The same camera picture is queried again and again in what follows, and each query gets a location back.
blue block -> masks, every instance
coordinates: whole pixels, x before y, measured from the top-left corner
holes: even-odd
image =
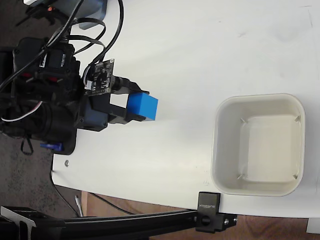
[[[129,113],[141,115],[147,120],[155,120],[158,106],[158,99],[146,93],[130,94],[126,109]]]

white table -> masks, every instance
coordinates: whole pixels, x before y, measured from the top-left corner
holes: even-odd
[[[219,192],[211,179],[219,104],[231,96],[289,93],[306,113],[301,184],[284,197],[222,195],[219,210],[320,217],[320,1],[125,0],[124,10],[122,32],[105,59],[115,58],[115,75],[159,99],[156,121],[78,130],[73,154],[54,156],[54,183],[196,209],[198,192]],[[110,0],[105,44],[118,17],[118,2]],[[72,33],[95,37],[98,28]],[[76,56],[81,71],[100,51]]]

floor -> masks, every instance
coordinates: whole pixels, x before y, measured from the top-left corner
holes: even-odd
[[[14,47],[24,37],[50,37],[59,23],[49,26],[46,19],[30,19],[15,27],[25,16],[23,0],[0,1],[0,47]],[[30,207],[45,214],[69,218],[73,212],[56,194],[49,180],[53,155],[33,142],[34,154],[23,155],[21,140],[0,135],[0,206]],[[61,194],[76,207],[74,195],[81,192],[58,187]]]

square bowl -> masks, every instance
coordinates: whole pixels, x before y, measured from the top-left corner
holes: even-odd
[[[304,171],[305,110],[293,95],[236,96],[218,108],[211,177],[225,194],[285,196]]]

black cable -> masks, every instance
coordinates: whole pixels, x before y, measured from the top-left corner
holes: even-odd
[[[90,192],[91,195],[95,196],[96,198],[100,199],[101,201],[104,201],[106,204],[109,204],[111,207],[115,208],[115,209],[118,209],[119,211],[123,212],[123,213],[126,213],[126,214],[129,214],[129,215],[135,215],[134,213],[130,212],[130,211],[127,211],[127,210],[124,210],[122,209],[121,207],[118,207],[114,204],[112,204],[111,202],[109,202],[108,200],[104,199],[103,197],[100,197],[99,195],[95,194],[95,193],[92,193]]]
[[[8,85],[10,84],[16,77],[18,77],[20,74],[22,74],[28,67],[30,67],[33,63],[35,63],[43,54],[45,54],[48,51],[48,48],[52,47],[54,44],[59,42],[59,40],[63,37],[65,32],[69,29],[71,26],[79,8],[81,7],[81,4],[84,2],[84,0],[79,0],[77,4],[75,5],[69,19],[65,23],[64,27],[59,31],[53,34],[51,39],[48,41],[48,43],[42,48],[42,50],[32,59],[27,65],[19,69],[18,71],[15,71],[13,74],[11,74],[6,80],[4,80],[0,85],[0,92]]]
[[[103,30],[101,31],[101,33],[95,38],[95,40],[100,40],[102,38],[102,36],[106,33],[106,25],[103,21],[95,19],[95,18],[91,18],[91,17],[82,17],[82,18],[77,18],[75,20],[73,20],[72,22],[72,26],[73,25],[77,25],[77,24],[82,24],[82,23],[94,23],[94,24],[99,24],[103,26]],[[89,43],[88,45],[84,46],[83,48],[79,49],[78,51],[76,51],[73,55],[76,55],[80,52],[83,52],[84,50],[87,50],[88,48],[90,48],[93,45],[93,43]]]
[[[54,158],[52,157],[52,161],[51,161],[51,171],[50,171],[50,182],[51,185],[53,186],[54,190],[56,191],[56,193],[59,195],[59,197],[65,202],[65,204],[74,212],[74,214],[79,218],[80,215],[79,213],[70,205],[70,203],[64,198],[64,196],[61,195],[61,193],[59,192],[59,190],[57,189],[54,181],[52,180],[52,173],[54,171]]]
[[[52,45],[54,45],[55,43],[59,42],[60,39],[63,37],[63,35],[66,33],[66,31],[69,30],[69,28],[72,25],[72,22],[74,21],[77,12],[79,11],[82,3],[84,2],[84,0],[79,0],[76,5],[74,6],[73,11],[70,14],[70,17],[68,18],[68,20],[66,21],[65,25],[60,29],[60,31],[56,34],[53,35],[51,37],[51,39],[49,40],[47,47],[51,47]]]
[[[90,44],[98,44],[98,45],[101,45],[101,46],[105,47],[105,45],[101,41],[93,39],[93,38],[88,37],[88,36],[68,35],[68,36],[64,36],[64,37],[61,38],[61,41],[69,41],[69,40],[86,41],[86,42],[89,42]]]
[[[120,17],[119,17],[119,24],[118,27],[116,29],[116,32],[112,38],[112,40],[110,41],[110,43],[103,49],[103,51],[101,53],[99,53],[98,56],[96,56],[93,61],[89,64],[89,66],[95,64],[96,62],[100,61],[102,62],[104,60],[104,57],[106,55],[106,53],[111,49],[111,47],[115,44],[116,40],[118,39],[123,23],[124,23],[124,17],[125,17],[125,10],[124,10],[124,3],[122,0],[118,0],[119,3],[119,11],[120,11]]]

